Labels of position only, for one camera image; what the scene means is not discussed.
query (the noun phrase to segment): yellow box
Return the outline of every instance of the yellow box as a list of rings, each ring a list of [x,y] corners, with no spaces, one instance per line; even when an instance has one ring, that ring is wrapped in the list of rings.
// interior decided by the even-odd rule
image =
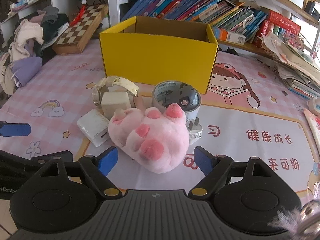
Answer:
[[[107,76],[156,85],[177,80],[207,92],[218,42],[207,24],[136,16],[100,33]]]

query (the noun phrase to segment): shelf post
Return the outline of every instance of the shelf post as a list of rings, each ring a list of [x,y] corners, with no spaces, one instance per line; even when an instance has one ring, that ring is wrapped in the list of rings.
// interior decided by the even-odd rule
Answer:
[[[120,22],[119,0],[108,0],[110,27]]]

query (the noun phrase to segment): roll of tape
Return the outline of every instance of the roll of tape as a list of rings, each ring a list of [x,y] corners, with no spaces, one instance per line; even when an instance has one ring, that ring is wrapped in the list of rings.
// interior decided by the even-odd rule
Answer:
[[[165,98],[166,91],[179,89],[181,84],[183,84],[183,82],[166,81],[166,82],[162,82],[162,83],[159,83],[158,85],[156,85],[152,91],[152,105],[154,107],[158,108],[161,113],[164,113],[164,111],[166,110],[166,107],[164,107],[162,105],[162,101]],[[198,111],[201,106],[201,96],[196,89],[195,89],[195,91],[198,95],[198,103],[194,109],[189,110],[189,111],[185,111],[187,121],[191,120],[191,119],[196,119]]]

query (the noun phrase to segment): stuffed toy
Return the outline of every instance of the stuffed toy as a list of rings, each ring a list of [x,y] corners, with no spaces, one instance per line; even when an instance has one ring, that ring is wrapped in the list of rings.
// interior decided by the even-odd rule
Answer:
[[[163,114],[155,107],[117,109],[108,133],[116,146],[154,173],[177,167],[189,147],[186,115],[176,103]]]

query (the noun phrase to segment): beige cloth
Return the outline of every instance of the beige cloth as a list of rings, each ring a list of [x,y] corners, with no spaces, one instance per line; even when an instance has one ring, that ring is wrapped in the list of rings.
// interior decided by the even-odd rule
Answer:
[[[29,52],[24,48],[28,39],[36,39],[39,44],[43,44],[43,30],[38,23],[31,23],[24,19],[19,27],[14,31],[14,41],[9,46],[10,61],[14,62],[29,57]]]
[[[9,56],[10,54],[7,52],[0,59],[0,85],[6,94],[13,95],[16,86],[14,81],[11,79],[13,74],[9,66],[4,66],[4,63]]]

